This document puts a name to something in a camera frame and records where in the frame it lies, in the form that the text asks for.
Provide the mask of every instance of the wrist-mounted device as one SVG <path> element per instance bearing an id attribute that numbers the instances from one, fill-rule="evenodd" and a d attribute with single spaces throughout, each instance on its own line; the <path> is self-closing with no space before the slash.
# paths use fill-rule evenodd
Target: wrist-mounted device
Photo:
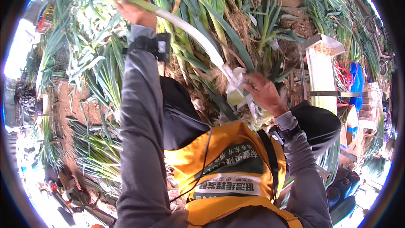
<path id="1" fill-rule="evenodd" d="M 170 57 L 170 33 L 159 33 L 153 39 L 144 35 L 138 36 L 122 53 L 127 54 L 132 50 L 145 50 L 155 55 L 158 61 L 167 63 Z"/>
<path id="2" fill-rule="evenodd" d="M 286 141 L 291 141 L 300 131 L 301 128 L 298 124 L 291 130 L 280 130 L 277 125 L 274 125 L 270 128 L 269 135 L 280 145 L 284 145 Z"/>

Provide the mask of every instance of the gray shirt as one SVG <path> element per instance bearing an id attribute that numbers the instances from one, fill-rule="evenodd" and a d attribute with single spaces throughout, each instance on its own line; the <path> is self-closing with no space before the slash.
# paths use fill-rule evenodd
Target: gray shirt
<path id="1" fill-rule="evenodd" d="M 132 40 L 155 37 L 149 27 L 132 27 Z M 125 61 L 121 94 L 122 195 L 117 202 L 118 227 L 187 227 L 187 210 L 170 211 L 163 154 L 163 100 L 156 59 L 144 50 L 132 50 Z M 281 130 L 293 129 L 297 120 L 287 112 L 276 118 Z M 327 195 L 315 170 L 315 158 L 301 131 L 284 146 L 294 178 L 286 210 L 304 228 L 332 227 Z M 285 228 L 284 220 L 262 206 L 248 206 L 206 224 L 215 227 Z"/>

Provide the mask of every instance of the person's right arm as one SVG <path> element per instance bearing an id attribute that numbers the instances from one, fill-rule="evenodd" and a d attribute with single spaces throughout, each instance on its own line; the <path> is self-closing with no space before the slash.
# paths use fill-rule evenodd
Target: person's right arm
<path id="1" fill-rule="evenodd" d="M 280 130 L 292 130 L 298 124 L 295 116 L 282 104 L 274 84 L 259 73 L 245 76 L 255 102 L 275 117 Z M 294 178 L 286 210 L 296 215 L 304 228 L 332 227 L 327 195 L 315 169 L 315 157 L 303 130 L 284 143 L 284 154 Z"/>

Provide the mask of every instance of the sleeve cuff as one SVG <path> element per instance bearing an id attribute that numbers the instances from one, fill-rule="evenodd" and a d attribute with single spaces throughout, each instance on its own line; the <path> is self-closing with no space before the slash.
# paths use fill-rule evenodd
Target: sleeve cuff
<path id="1" fill-rule="evenodd" d="M 275 119 L 277 126 L 281 131 L 292 130 L 294 129 L 298 121 L 294 115 L 291 114 L 291 111 L 288 111 Z"/>
<path id="2" fill-rule="evenodd" d="M 133 42 L 138 36 L 147 36 L 150 39 L 155 38 L 156 32 L 151 27 L 145 27 L 141 25 L 133 25 L 131 27 L 131 42 Z"/>

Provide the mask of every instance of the cord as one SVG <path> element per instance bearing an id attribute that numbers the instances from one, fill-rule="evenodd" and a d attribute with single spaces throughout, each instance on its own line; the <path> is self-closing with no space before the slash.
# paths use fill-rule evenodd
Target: cord
<path id="1" fill-rule="evenodd" d="M 165 77 L 165 76 L 166 76 L 166 63 L 165 63 L 165 68 L 163 69 L 163 77 Z M 162 82 L 161 89 L 162 89 L 163 100 L 165 100 L 165 92 L 163 91 L 165 89 L 165 81 Z M 199 120 L 197 120 L 195 118 L 192 118 L 192 117 L 190 117 L 190 116 L 188 116 L 186 114 L 185 114 L 185 116 L 187 116 L 188 118 L 190 118 L 190 119 L 192 119 L 194 121 L 197 121 L 199 123 L 203 123 L 203 122 L 201 122 L 201 121 L 199 121 Z M 213 128 L 212 128 L 211 124 L 208 124 L 208 123 L 203 123 L 203 124 L 206 124 L 209 127 L 209 135 L 208 135 L 207 144 L 206 144 L 206 147 L 205 147 L 204 162 L 202 164 L 201 174 L 200 174 L 200 176 L 198 177 L 196 183 L 194 184 L 194 186 L 191 189 L 187 190 L 186 192 L 182 193 L 178 197 L 174 198 L 173 200 L 170 201 L 170 203 L 174 202 L 175 200 L 179 199 L 180 197 L 184 196 L 185 194 L 187 194 L 188 192 L 193 190 L 197 186 L 198 182 L 200 181 L 200 179 L 202 178 L 202 176 L 204 174 L 205 162 L 207 161 L 207 155 L 208 155 L 208 146 L 209 146 L 209 141 L 211 139 L 212 129 Z"/>

